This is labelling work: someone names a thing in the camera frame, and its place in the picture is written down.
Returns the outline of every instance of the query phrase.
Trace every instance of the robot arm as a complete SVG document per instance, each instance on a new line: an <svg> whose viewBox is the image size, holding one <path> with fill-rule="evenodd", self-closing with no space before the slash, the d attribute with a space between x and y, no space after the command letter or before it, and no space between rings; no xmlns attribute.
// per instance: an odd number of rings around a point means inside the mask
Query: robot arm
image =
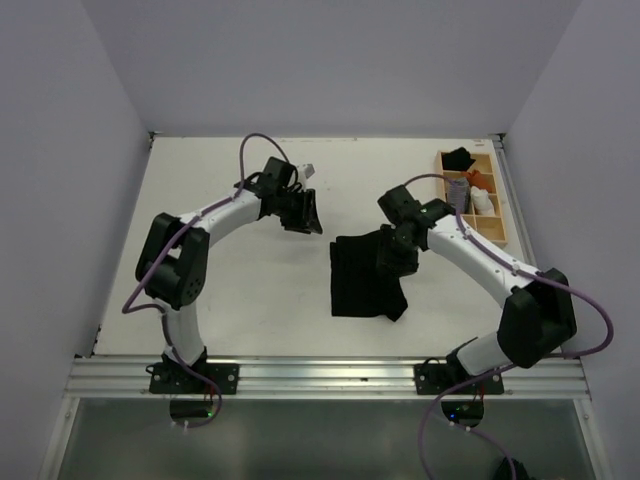
<svg viewBox="0 0 640 480"><path fill-rule="evenodd" d="M398 276L415 273L418 249L432 250L467 273L502 307L497 332L472 339L447 356L452 383L511 363L530 368L575 335L569 294L515 273L523 270L567 285L561 272L539 272L493 245L466 222L461 229L454 209L440 199L422 205L405 186L399 186L385 193L378 204L393 224L382 226L379 271ZM481 252L468 240L469 235L512 269Z"/></svg>
<svg viewBox="0 0 640 480"><path fill-rule="evenodd" d="M189 366L206 360L198 329L196 298L206 280L209 249L243 225L267 215L277 215L285 230L322 233L315 205L315 191L306 189L312 165L294 167L270 158L262 172L251 175L239 195L219 208L178 217L158 215L151 225L136 267L140 281L168 240L194 217L199 220L181 237L177 256L168 255L150 278L145 292L167 312L167 330L173 348ZM173 349L165 347L163 361L177 362Z"/></svg>

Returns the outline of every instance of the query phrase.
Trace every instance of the black fabric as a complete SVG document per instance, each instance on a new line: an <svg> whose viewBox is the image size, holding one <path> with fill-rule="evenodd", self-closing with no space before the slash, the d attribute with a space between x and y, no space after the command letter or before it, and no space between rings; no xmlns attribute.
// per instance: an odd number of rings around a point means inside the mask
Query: black fabric
<svg viewBox="0 0 640 480"><path fill-rule="evenodd" d="M376 271L380 230L331 243L331 315L377 317L394 322L407 309L398 277Z"/></svg>
<svg viewBox="0 0 640 480"><path fill-rule="evenodd" d="M475 163L475 160L471 158L469 151L460 147L453 152L442 154L442 169L443 170L455 170L457 172L465 172L469 170L469 167Z"/></svg>

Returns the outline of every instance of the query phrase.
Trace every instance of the wooden tray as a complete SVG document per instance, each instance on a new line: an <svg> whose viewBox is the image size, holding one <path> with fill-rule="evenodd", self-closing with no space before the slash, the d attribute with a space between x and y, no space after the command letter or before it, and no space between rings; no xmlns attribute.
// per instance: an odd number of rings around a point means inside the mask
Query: wooden tray
<svg viewBox="0 0 640 480"><path fill-rule="evenodd" d="M438 152L436 155L436 168L435 172L451 179L462 177L461 172L452 170L443 170L442 168L442 154L447 152ZM469 170L478 170L489 182L493 188L493 193L489 193L489 199L493 203L493 207L496 211L496 216L478 215L476 214L473 202L469 202L469 213L462 215L462 218L478 231L485 238L498 245L504 247L507 244L507 231L504 228L504 219L502 217L502 208L500 195L496 188L496 177L494 174L493 163L491 162L491 156L486 153L473 153L471 152L471 158L475 160L474 164ZM437 192L438 197L447 201L447 192L449 191L449 184L444 180L437 180Z"/></svg>

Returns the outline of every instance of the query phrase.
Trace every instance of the purple cable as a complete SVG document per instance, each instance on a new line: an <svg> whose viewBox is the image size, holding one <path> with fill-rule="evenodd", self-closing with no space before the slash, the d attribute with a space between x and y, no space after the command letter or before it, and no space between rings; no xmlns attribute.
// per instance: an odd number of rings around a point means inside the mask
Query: purple cable
<svg viewBox="0 0 640 480"><path fill-rule="evenodd" d="M451 179L448 178L448 177L445 177L444 175L440 175L440 174L437 174L437 173L427 173L427 174L423 174L423 175L418 175L417 177L413 177L413 178L407 180L404 183L404 185L408 186L411 183L413 183L416 180L419 180L421 178L440 178L440 179L443 179L443 180L449 182L450 184L452 183ZM467 230L466 227L464 226L464 223L463 223L463 220L462 220L461 209L460 209L459 205L456 205L456 222L457 222L458 228L460 229L461 232L465 232ZM491 258L494 262L498 263L502 267L507 268L509 270L512 269L512 266L508 262L506 262L505 260L503 260L502 258L497 256L496 254L494 254L491 250L489 250L487 247L485 247L480 241L478 241L478 239L475 238L473 235L470 235L469 233L467 233L466 237L481 252L483 252L485 255L487 255L489 258ZM541 276L536 275L536 274L525 272L525 271L520 270L520 269L516 269L514 271L514 273L516 273L516 275L519 275L521 277L528 278L529 280L535 280L537 282L544 283L544 284L549 285L551 287L558 288L560 290L563 290L563 291L569 293L570 295L574 295L574 296L580 298L581 300L584 300L589 305L591 305L593 308L595 308L596 311L602 316L602 319L604 320L605 325L607 327L607 335L606 335L605 339L602 341L602 343L600 343L599 345L597 345L595 347L592 347L592 348L585 349L585 350L580 350L580 351L577 351L577 352L552 353L550 355L547 355L545 358L576 358L576 357L580 357L580 356L593 355L594 353L601 352L602 350L604 350L605 348L607 348L611 344L611 342L613 341L613 335L614 335L613 322L611 321L611 317L609 316L607 311L604 309L604 307L602 305L600 305L595 299L591 298L586 293L583 293L583 292L581 292L579 290L576 290L575 288L569 287L568 285L564 285L562 283L559 283L559 282L556 282L556 281L553 281L553 280L549 280L547 278L541 277ZM502 373L502 372L506 372L507 370L511 370L512 368L515 368L515 365L513 365L513 364L512 365L507 365L507 366L499 368L497 370L490 370L488 372L483 373L482 375L479 375L477 377L473 377L473 378L471 378L471 379L469 379L469 380L467 380L465 382L462 382L462 383L460 383L458 385L455 385L455 386L445 390L440 395L438 395L433 402L431 402L431 405L429 405L429 407L425 411L422 419L420 420L420 426L418 428L418 448L420 450L420 462L422 463L422 467L424 468L424 471L425 471L425 473L427 474L427 476L429 478L433 479L434 476L433 476L433 472L431 471L431 469L427 465L427 461L426 461L425 456L424 456L423 433L424 433L424 428L425 428L425 425L427 423L427 420L429 419L429 417L431 416L431 414L435 410L436 405L438 405L438 403L446 395L449 395L449 394L451 394L453 392L456 392L456 391L458 391L461 388L464 388L466 386L473 385L477 381L484 380L485 378L488 378L488 377L493 376L495 374L499 374L499 373ZM507 461L509 462L509 469L511 470L511 478L512 478L512 480L517 480L516 479L516 470L515 470L515 466L513 464L513 460L511 459L511 455L495 439L493 439L492 437L490 437L486 433L480 432L480 431L476 431L476 430L473 430L473 429L471 430L471 432L474 433L476 436L479 436L479 437L487 440L489 443L492 443L494 446L496 446L505 455L505 457L507 458Z"/></svg>
<svg viewBox="0 0 640 480"><path fill-rule="evenodd" d="M470 385L473 385L476 382L479 382L481 380L485 380L489 377L493 377L494 375L498 375L500 373L506 372L508 370L511 370L512 368L515 368L515 365L507 365L506 367L502 367L499 368L497 370L490 370L488 372L483 373L482 375L478 375L477 377L473 377L470 378L469 380L465 380L464 382L461 382L457 385L454 385L453 387L447 388L445 391L443 391L442 393L440 393L440 395L438 395L433 402L431 402L429 404L429 407L427 407L427 410L424 412L424 415L422 415L422 418L420 419L420 423L418 425L418 449L420 451L420 462L422 463L422 468L424 469L424 473L427 474L428 478L434 479L435 476L433 475L433 472L431 471L431 468L429 467L429 465L427 464L427 459L425 458L423 452L424 452L424 428L427 424L427 420L429 420L429 417L431 416L431 414L434 412L435 408L438 406L438 404L440 403L440 401L446 397L447 395L450 395L454 392L457 392L458 390L464 388L464 387L468 387ZM462 427L460 425L458 425L462 430L466 430L465 427ZM470 430L471 433L473 433L474 435L481 437L483 439L485 439L486 441L488 441L489 443L492 443L495 447L498 448L498 450L500 450L504 456L507 458L507 461L509 462L509 468L511 469L511 476L513 477L513 479L516 479L516 467L513 464L513 460L511 460L511 454L502 446L500 445L500 443L498 443L497 440L495 440L493 437L489 436L488 434L484 433L484 432L480 432L477 431L475 429L471 429Z"/></svg>
<svg viewBox="0 0 640 480"><path fill-rule="evenodd" d="M202 427L204 425L208 425L210 422L213 421L214 418L218 416L218 413L222 408L222 392L220 391L220 388L218 387L218 385L216 385L216 383L213 380L203 375L200 375L198 372L194 371L191 367L189 367L189 365L187 365L187 363L183 360L183 358L178 354L178 351L173 345L173 341L171 340L171 336L169 334L169 329L167 326L167 311L164 308L162 308L160 305L156 305L155 303L145 303L143 305L136 305L135 307L133 307L132 305L133 305L133 302L135 302L135 300L138 298L142 290L144 290L144 288L147 286L147 284L149 283L149 280L158 269L158 266L169 254L169 251L175 246L176 243L178 243L180 238L182 238L182 235L184 235L187 230L193 227L203 216L208 215L209 213L213 212L214 210L217 210L218 208L224 205L227 205L228 203L231 203L233 200L235 200L238 197L238 195L240 195L240 192L242 192L242 189L244 187L244 182L245 182L244 147L247 141L253 137L260 137L267 140L269 143L271 143L278 149L278 151L280 152L280 154L282 155L282 157L287 163L291 163L289 161L289 158L287 157L287 154L284 152L284 150L271 137L263 133L250 133L249 135L244 137L242 139L242 142L240 143L240 153L238 155L239 161L240 161L240 185L238 185L238 189L234 192L233 196L223 198L222 200L214 203L213 205L209 205L208 207L204 208L202 212L200 212L200 214L196 214L191 220L189 220L189 222L187 222L180 230L178 230L169 239L169 241L167 242L165 247L162 249L158 257L151 264L151 267L149 268L147 273L142 277L142 280L140 280L140 283L136 285L136 288L134 288L133 292L131 293L129 298L127 298L127 300L124 302L124 305L122 306L122 313L124 315L129 313L139 312L140 310L146 310L146 309L154 309L159 311L162 319L161 320L162 334L164 335L165 342L167 343L169 348L171 348L171 353L173 353L173 356L176 359L176 361L180 364L180 366L185 372L197 378L198 380L201 380L202 382L206 383L215 391L218 397L218 402L216 403L216 409L213 412L213 414L202 422L193 423L193 424L183 424L183 425L186 425L188 428L196 428L196 427Z"/></svg>
<svg viewBox="0 0 640 480"><path fill-rule="evenodd" d="M278 143L271 138L268 135L265 135L264 133L250 133L249 135L247 135L246 137L244 137L242 139L242 142L240 143L240 185L238 185L238 189L236 190L236 193L233 194L233 198L237 198L238 195L240 195L240 192L242 191L243 187L244 187L244 147L247 144L247 142L249 141L249 139L254 138L254 137L258 137L258 138L263 138L264 140L266 140L267 142L269 142L271 145L273 145L274 147L276 147L278 149L278 152L280 152L280 155L282 155L282 159L287 162L287 163L291 163L289 161L289 157L287 157L287 154L284 153L284 150L282 149L282 147L280 147L280 145L278 145Z"/></svg>

